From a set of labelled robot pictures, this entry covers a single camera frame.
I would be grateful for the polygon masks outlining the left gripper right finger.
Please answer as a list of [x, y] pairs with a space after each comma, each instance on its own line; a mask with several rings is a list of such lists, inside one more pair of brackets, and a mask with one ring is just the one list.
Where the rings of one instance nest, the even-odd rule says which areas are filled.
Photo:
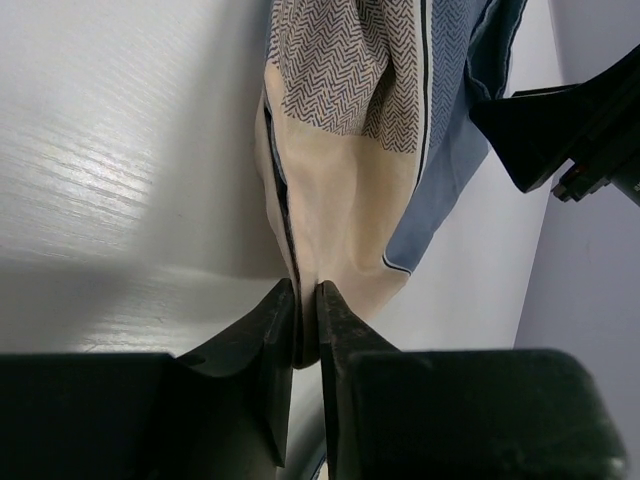
[[351, 386], [355, 356], [398, 349], [351, 310], [333, 282], [324, 281], [316, 287], [315, 305], [329, 477], [361, 479]]

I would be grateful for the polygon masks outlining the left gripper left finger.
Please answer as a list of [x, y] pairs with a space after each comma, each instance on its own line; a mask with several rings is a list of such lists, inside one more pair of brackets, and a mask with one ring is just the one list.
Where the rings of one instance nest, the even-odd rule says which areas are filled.
[[164, 383], [167, 470], [276, 470], [286, 459], [295, 296], [279, 281], [178, 357]]

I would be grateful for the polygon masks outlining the blue beige checked cloth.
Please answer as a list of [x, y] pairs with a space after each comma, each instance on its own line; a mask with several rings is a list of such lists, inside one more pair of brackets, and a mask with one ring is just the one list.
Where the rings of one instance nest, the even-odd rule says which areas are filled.
[[406, 284], [486, 158], [469, 112], [506, 90], [522, 1], [275, 1], [256, 118], [269, 222], [319, 357], [316, 287], [362, 319]]

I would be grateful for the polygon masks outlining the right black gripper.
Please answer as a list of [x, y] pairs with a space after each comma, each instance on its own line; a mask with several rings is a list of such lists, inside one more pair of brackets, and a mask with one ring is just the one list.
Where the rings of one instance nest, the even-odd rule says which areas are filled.
[[542, 186], [566, 160], [552, 188], [579, 202], [613, 185], [639, 203], [639, 49], [596, 77], [561, 87], [482, 101], [470, 119], [489, 141], [517, 189]]

